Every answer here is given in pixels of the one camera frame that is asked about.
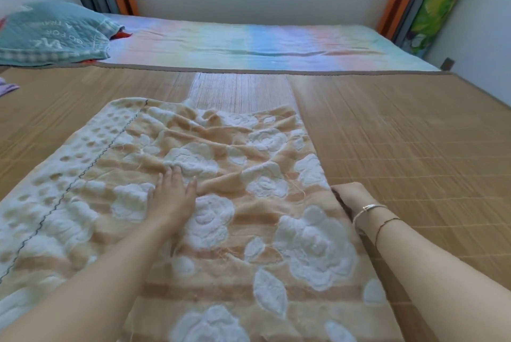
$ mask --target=green floral curtain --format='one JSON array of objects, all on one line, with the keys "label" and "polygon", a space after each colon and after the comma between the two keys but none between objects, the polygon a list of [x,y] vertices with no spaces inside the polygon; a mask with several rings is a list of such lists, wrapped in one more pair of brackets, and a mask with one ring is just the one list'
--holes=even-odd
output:
[{"label": "green floral curtain", "polygon": [[424,0],[406,35],[403,49],[423,57],[457,0]]}]

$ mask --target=purple fabric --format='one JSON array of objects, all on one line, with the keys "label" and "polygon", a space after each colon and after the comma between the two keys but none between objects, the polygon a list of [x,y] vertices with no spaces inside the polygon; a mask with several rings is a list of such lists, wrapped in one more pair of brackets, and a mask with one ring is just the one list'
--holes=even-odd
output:
[{"label": "purple fabric", "polygon": [[0,78],[0,97],[16,89],[19,89],[19,86],[8,84],[3,78]]}]

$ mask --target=beige blanket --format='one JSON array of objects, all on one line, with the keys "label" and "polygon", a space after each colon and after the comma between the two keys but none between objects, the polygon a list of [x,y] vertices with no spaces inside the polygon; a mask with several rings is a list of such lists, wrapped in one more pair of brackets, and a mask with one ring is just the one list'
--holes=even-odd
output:
[{"label": "beige blanket", "polygon": [[145,215],[166,165],[199,178],[121,340],[401,341],[374,269],[291,108],[108,104],[0,202],[0,327]]}]

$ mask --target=bracelet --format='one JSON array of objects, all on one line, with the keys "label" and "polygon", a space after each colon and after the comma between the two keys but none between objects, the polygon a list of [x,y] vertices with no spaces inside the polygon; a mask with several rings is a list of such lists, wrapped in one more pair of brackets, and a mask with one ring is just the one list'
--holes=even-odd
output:
[{"label": "bracelet", "polygon": [[391,221],[396,221],[396,220],[399,220],[399,221],[403,221],[401,218],[398,218],[398,217],[394,217],[394,218],[391,218],[389,220],[386,220],[384,223],[381,224],[381,226],[378,228],[378,231],[376,232],[376,237],[374,237],[374,247],[376,248],[376,250],[378,250],[378,236],[380,235],[380,231],[381,229],[383,229],[383,227],[391,222]]},{"label": "bracelet", "polygon": [[357,229],[357,220],[358,218],[362,215],[362,213],[367,213],[369,210],[372,210],[372,209],[375,209],[377,207],[383,207],[385,209],[387,209],[388,207],[385,206],[385,205],[379,205],[379,204],[371,204],[371,205],[367,205],[367,206],[364,206],[362,208],[362,211],[360,213],[358,213],[354,218],[353,218],[353,227],[355,228],[355,231],[358,233],[358,234],[364,234],[363,231],[361,231],[360,229]]}]

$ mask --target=pillow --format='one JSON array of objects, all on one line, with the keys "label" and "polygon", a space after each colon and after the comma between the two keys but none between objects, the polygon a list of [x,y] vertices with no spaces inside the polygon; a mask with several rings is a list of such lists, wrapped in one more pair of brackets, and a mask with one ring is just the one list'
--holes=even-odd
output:
[{"label": "pillow", "polygon": [[43,66],[109,58],[110,38],[124,27],[80,5],[37,2],[5,17],[0,65]]}]

